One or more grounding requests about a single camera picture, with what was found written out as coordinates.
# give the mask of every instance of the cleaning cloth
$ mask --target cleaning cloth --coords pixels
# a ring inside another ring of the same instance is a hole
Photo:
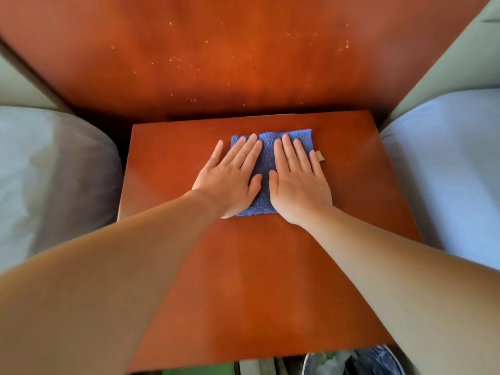
[[[259,158],[257,159],[257,163],[255,164],[255,168],[253,169],[252,177],[257,174],[262,174],[262,188],[260,189],[257,197],[253,200],[252,205],[238,216],[252,216],[256,214],[268,214],[268,213],[276,213],[276,209],[274,209],[271,205],[271,198],[269,195],[269,171],[276,170],[276,163],[274,162],[274,141],[278,138],[283,137],[285,134],[290,136],[291,141],[294,139],[298,139],[301,141],[305,152],[309,156],[309,151],[312,150],[312,138],[311,138],[311,129],[306,130],[296,130],[295,132],[288,133],[263,133],[259,134],[259,139],[262,141],[262,151],[260,152]],[[231,147],[238,141],[238,139],[242,137],[242,135],[233,135],[231,138]]]

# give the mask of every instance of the finger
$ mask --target finger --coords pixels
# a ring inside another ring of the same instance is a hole
[[[253,168],[255,167],[255,163],[257,162],[257,159],[259,158],[260,152],[262,151],[262,141],[258,140],[252,147],[252,150],[250,153],[247,155],[247,158],[241,165],[241,170],[243,172],[248,173],[248,176],[250,177],[250,174],[253,171]]]
[[[295,152],[297,153],[298,163],[304,172],[312,172],[311,164],[309,163],[308,155],[305,153],[302,142],[299,139],[293,141]]]
[[[281,139],[274,141],[274,160],[276,162],[276,170],[278,170],[278,173],[290,172],[288,162],[284,156],[283,142]]]
[[[291,145],[290,136],[288,134],[285,134],[282,138],[282,141],[284,155],[286,157],[286,161],[288,162],[290,171],[299,171],[301,169],[301,166],[298,163],[297,154],[295,154],[295,150]]]
[[[248,186],[248,192],[247,192],[248,206],[250,206],[255,196],[257,196],[261,187],[262,187],[262,174],[258,173],[252,178],[252,180],[250,181],[250,185]]]
[[[228,153],[226,156],[221,160],[221,164],[229,164],[233,161],[234,157],[238,152],[241,150],[241,148],[245,145],[245,142],[247,139],[245,137],[240,137],[238,141],[234,144],[231,149],[229,149]]]
[[[316,152],[311,150],[309,153],[309,158],[311,159],[311,166],[313,169],[313,173],[316,177],[322,177],[324,179],[323,170],[321,169],[320,161],[316,156]]]
[[[248,154],[253,149],[256,142],[257,142],[257,134],[252,134],[248,138],[247,143],[243,145],[241,150],[238,151],[238,154],[236,154],[233,161],[231,162],[234,166],[236,166],[236,168],[240,168],[243,162],[245,162],[245,159],[247,159]]]
[[[214,168],[217,166],[218,160],[221,157],[222,147],[224,146],[222,141],[217,142],[216,148],[212,153],[209,161],[205,164],[205,168]]]
[[[274,196],[278,194],[279,185],[279,175],[276,171],[269,171],[269,193],[271,194],[271,200]]]

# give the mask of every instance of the reddish-brown table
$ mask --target reddish-brown table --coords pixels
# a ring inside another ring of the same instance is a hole
[[[219,139],[311,128],[334,205],[420,240],[368,112],[135,125],[119,219],[191,189]],[[277,214],[219,220],[180,268],[129,366],[150,370],[370,347],[392,339],[335,262]]]

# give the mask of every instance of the pinky finger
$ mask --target pinky finger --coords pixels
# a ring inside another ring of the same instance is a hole
[[[313,173],[316,177],[324,178],[323,170],[321,169],[320,161],[318,160],[316,153],[314,150],[311,150],[309,153],[309,159],[311,161],[311,167],[313,169]]]
[[[209,161],[205,164],[205,168],[214,168],[218,164],[218,160],[221,157],[222,147],[224,146],[223,142],[220,140],[217,142],[216,148],[212,153]]]

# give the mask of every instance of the forearm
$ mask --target forearm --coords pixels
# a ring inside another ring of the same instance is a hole
[[[6,272],[4,370],[123,373],[183,258],[216,217],[192,191]]]
[[[304,227],[423,373],[493,371],[498,360],[492,351],[500,340],[499,272],[333,207],[314,214]]]

